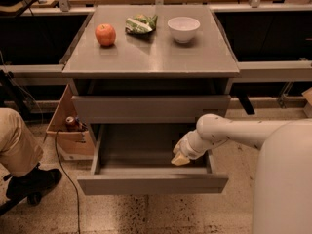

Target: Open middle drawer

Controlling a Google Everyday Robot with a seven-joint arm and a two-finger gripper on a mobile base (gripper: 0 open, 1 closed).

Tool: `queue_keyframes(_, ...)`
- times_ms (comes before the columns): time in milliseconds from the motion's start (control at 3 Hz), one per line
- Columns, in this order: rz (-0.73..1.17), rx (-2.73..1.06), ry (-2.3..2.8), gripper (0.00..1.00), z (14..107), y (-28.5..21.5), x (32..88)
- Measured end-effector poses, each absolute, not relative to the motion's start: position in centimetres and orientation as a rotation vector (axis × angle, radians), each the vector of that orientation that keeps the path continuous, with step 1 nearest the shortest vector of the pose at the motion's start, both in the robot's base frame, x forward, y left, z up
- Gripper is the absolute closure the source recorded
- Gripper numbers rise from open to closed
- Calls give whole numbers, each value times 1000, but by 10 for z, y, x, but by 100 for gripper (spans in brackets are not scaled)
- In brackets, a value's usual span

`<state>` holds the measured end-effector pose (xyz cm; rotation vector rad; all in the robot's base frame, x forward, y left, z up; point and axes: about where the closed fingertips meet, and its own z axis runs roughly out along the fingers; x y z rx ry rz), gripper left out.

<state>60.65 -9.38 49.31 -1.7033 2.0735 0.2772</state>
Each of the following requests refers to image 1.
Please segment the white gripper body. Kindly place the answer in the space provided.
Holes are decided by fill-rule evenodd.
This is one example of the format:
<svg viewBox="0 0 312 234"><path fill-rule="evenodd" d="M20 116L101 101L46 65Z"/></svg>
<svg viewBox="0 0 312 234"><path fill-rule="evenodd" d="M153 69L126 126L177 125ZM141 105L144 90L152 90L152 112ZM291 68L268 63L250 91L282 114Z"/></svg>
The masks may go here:
<svg viewBox="0 0 312 234"><path fill-rule="evenodd" d="M196 131L188 132L180 141L181 153L190 160L197 160L209 149L209 143Z"/></svg>

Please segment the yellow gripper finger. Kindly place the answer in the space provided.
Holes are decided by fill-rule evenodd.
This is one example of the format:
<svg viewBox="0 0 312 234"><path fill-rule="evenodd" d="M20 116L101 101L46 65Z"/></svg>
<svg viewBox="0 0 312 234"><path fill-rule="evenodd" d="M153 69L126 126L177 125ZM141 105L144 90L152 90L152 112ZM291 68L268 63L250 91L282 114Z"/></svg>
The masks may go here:
<svg viewBox="0 0 312 234"><path fill-rule="evenodd" d="M181 140L175 145L173 149L174 155L177 155L177 153L180 151L180 143L181 143Z"/></svg>
<svg viewBox="0 0 312 234"><path fill-rule="evenodd" d="M177 155L172 159L171 163L175 166L183 166L189 164L190 160L182 153L177 153Z"/></svg>

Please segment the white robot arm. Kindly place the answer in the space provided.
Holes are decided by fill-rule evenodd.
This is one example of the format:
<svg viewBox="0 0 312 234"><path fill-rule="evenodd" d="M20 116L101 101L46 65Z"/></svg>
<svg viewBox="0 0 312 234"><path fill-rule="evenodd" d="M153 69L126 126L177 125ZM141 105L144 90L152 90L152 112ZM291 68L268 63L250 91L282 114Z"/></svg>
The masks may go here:
<svg viewBox="0 0 312 234"><path fill-rule="evenodd" d="M175 146L186 165L228 140L259 150L253 234L312 234L312 120L235 121L206 114Z"/></svg>

